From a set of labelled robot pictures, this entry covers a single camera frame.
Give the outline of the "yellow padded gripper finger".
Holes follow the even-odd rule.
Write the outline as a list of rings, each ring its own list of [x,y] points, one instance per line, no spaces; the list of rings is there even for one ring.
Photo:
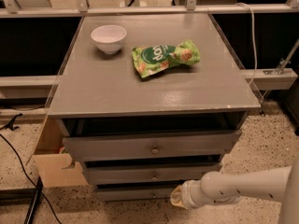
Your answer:
[[[176,207],[184,208],[185,205],[181,199],[181,185],[178,185],[170,194],[170,202]]]

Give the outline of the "white and yellow gripper body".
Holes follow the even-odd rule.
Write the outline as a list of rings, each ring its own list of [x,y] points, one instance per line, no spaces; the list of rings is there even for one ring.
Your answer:
[[[189,180],[182,184],[180,197],[187,209],[196,209],[205,205],[205,195],[200,180]]]

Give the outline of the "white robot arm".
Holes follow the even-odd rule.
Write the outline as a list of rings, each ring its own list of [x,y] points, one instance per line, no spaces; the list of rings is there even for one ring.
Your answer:
[[[278,224],[299,224],[299,159],[292,166],[241,175],[209,172],[188,180],[170,194],[171,204],[185,209],[237,203],[241,197],[281,203]]]

